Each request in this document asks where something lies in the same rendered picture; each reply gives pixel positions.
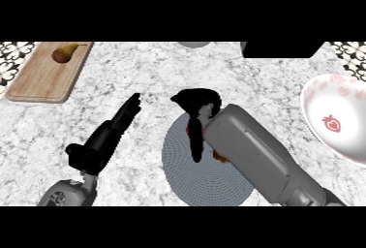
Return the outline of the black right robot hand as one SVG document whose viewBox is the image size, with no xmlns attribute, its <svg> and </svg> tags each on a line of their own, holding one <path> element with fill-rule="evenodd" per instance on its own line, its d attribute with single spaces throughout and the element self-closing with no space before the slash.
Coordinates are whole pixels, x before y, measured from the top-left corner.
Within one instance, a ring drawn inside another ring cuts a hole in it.
<svg viewBox="0 0 366 248">
<path fill-rule="evenodd" d="M 207 124 L 220 112 L 222 98 L 214 90 L 192 88 L 183 89 L 170 100 L 189 114 L 186 131 L 191 141 L 192 159 L 198 163 L 202 160 Z"/>
</svg>

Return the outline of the round grey woven placemat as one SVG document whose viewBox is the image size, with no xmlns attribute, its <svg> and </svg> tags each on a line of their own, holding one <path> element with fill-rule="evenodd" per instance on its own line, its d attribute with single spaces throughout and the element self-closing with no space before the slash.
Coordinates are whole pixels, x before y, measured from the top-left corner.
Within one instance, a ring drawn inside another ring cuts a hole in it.
<svg viewBox="0 0 366 248">
<path fill-rule="evenodd" d="M 188 122 L 189 114 L 183 113 L 164 137 L 161 165 L 170 188 L 191 206 L 238 206 L 253 193 L 253 185 L 235 166 L 214 159 L 207 143 L 202 160 L 194 161 Z"/>
</svg>

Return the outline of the white bowl with strawberry print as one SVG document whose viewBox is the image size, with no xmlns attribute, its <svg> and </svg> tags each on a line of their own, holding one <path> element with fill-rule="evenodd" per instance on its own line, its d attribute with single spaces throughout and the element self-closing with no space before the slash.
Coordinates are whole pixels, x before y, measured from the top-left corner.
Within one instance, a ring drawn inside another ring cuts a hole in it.
<svg viewBox="0 0 366 248">
<path fill-rule="evenodd" d="M 337 74 L 315 77 L 301 89 L 300 108 L 315 137 L 366 168 L 366 82 Z"/>
</svg>

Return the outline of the grey round container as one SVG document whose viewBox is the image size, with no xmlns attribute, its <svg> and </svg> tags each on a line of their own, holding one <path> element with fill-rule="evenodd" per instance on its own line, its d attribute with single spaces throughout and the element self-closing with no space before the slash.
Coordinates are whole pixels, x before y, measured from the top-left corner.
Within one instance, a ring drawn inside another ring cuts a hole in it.
<svg viewBox="0 0 366 248">
<path fill-rule="evenodd" d="M 210 44 L 210 42 L 179 42 L 179 44 L 188 48 L 199 48 L 199 47 L 205 47 Z"/>
</svg>

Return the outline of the black appliance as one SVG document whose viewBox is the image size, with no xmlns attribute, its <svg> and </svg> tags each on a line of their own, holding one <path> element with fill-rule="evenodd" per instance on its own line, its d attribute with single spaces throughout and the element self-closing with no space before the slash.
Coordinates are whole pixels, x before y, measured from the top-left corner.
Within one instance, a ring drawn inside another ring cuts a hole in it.
<svg viewBox="0 0 366 248">
<path fill-rule="evenodd" d="M 245 58 L 310 58 L 322 42 L 241 42 Z"/>
</svg>

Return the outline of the brown pear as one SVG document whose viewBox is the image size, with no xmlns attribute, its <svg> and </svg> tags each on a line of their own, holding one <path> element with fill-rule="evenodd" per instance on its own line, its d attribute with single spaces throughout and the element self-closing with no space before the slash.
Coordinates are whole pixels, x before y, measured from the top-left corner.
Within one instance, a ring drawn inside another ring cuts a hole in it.
<svg viewBox="0 0 366 248">
<path fill-rule="evenodd" d="M 68 63 L 73 57 L 73 54 L 77 50 L 78 44 L 71 44 L 58 48 L 52 53 L 52 58 L 58 63 Z"/>
</svg>

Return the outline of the wooden cutting board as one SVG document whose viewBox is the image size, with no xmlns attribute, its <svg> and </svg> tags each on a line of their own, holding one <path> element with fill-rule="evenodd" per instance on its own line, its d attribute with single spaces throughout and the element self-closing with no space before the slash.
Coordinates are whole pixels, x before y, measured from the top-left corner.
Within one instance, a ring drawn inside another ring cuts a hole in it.
<svg viewBox="0 0 366 248">
<path fill-rule="evenodd" d="M 42 42 L 27 60 L 22 70 L 6 90 L 6 99 L 16 102 L 64 103 L 83 69 L 93 46 L 92 42 L 77 42 L 77 49 L 68 63 L 58 63 L 53 51 L 73 42 Z"/>
</svg>

